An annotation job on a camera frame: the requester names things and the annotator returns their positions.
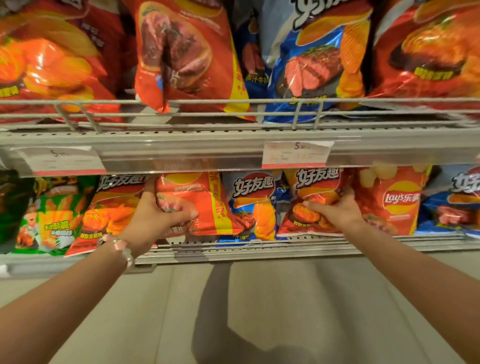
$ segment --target green snack bag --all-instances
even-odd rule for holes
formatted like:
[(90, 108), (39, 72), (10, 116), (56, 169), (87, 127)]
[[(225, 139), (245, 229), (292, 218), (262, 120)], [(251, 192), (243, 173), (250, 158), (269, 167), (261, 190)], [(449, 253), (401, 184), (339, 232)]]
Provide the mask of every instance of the green snack bag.
[(37, 177), (13, 253), (64, 255), (77, 237), (97, 176)]
[(34, 195), (33, 178), (20, 178), (15, 170), (0, 171), (0, 244), (17, 231), (28, 200)]

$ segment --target store shelf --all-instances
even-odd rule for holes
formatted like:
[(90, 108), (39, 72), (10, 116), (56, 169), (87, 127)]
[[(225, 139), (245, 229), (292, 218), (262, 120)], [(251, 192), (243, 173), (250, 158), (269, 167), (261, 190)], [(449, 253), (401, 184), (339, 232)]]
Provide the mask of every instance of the store shelf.
[[(469, 239), (460, 233), (448, 236), (404, 236), (404, 244), (421, 252), (480, 250), (480, 240)], [(135, 272), (151, 271), (156, 265), (206, 263), (239, 260), (306, 258), (360, 255), (353, 245), (342, 237), (302, 235), (286, 241), (250, 244), (219, 244), (215, 241), (185, 242), (171, 239), (170, 245), (153, 248), (136, 260)], [(69, 258), (49, 255), (0, 255), (0, 279), (44, 277), (57, 274), (84, 256)]]
[[(403, 106), (406, 101), (426, 103), (432, 99), (345, 99), (391, 108), (391, 110), (291, 112), (309, 114), (314, 121), (294, 124), (261, 124), (241, 122), (221, 112), (173, 112), (158, 114), (134, 100), (88, 101), (88, 103), (121, 103), (119, 114), (35, 114), (31, 118), (62, 118), (65, 124), (32, 125), (8, 123), (1, 126), (0, 158), (7, 168), (17, 169), (22, 176), (32, 171), (19, 156), (19, 147), (91, 146), (99, 154), (107, 173), (151, 173), (197, 170), (254, 170), (261, 167), (264, 144), (272, 141), (334, 141), (328, 166), (369, 166), (377, 163), (396, 165), (473, 163), (480, 153), (480, 126), (470, 117), (478, 109), (432, 110)], [(292, 99), (282, 102), (333, 102), (337, 99)], [(435, 99), (465, 103), (480, 98)], [(41, 103), (19, 101), (20, 103)], [(227, 100), (197, 100), (196, 103), (220, 103)], [(44, 101), (61, 110), (58, 101)], [(191, 100), (178, 100), (179, 105)], [(255, 116), (265, 113), (261, 104), (256, 112), (238, 113)], [(27, 117), (27, 114), (0, 115)], [(100, 116), (123, 116), (128, 123), (98, 123)]]

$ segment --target floor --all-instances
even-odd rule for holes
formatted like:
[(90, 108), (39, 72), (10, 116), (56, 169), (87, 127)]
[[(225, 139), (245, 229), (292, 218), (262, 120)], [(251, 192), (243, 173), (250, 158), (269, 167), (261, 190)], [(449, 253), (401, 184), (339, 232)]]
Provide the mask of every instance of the floor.
[[(433, 256), (480, 278), (480, 252)], [(42, 281), (0, 281), (0, 305)], [(463, 361), (365, 258), (343, 257), (125, 275), (52, 363)]]

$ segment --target hand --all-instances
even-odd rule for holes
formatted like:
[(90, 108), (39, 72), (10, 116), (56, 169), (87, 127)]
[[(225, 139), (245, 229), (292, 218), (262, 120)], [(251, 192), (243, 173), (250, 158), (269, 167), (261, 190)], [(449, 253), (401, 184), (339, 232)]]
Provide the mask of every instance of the hand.
[(118, 238), (126, 240), (134, 258), (145, 254), (153, 243), (165, 237), (168, 229), (198, 216), (198, 211), (163, 212), (156, 204), (156, 176), (145, 183), (144, 193), (130, 224)]
[(357, 223), (366, 224), (355, 201), (355, 193), (350, 186), (344, 189), (342, 198), (336, 205), (324, 205), (314, 201), (304, 201), (303, 204), (308, 209), (321, 213), (340, 231), (356, 226)]

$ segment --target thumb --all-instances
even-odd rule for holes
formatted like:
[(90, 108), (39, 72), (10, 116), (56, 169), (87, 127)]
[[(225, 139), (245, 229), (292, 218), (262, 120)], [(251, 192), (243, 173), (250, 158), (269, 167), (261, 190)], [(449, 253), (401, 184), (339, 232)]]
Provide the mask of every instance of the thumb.
[(309, 210), (320, 212), (328, 220), (330, 220), (329, 219), (330, 216), (333, 217), (335, 215), (335, 213), (337, 212), (337, 207), (321, 204), (321, 203), (315, 202), (315, 201), (303, 201), (303, 205)]
[(167, 212), (164, 217), (168, 221), (169, 226), (179, 225), (183, 222), (193, 220), (198, 216), (198, 211), (196, 210), (182, 210), (176, 212)]

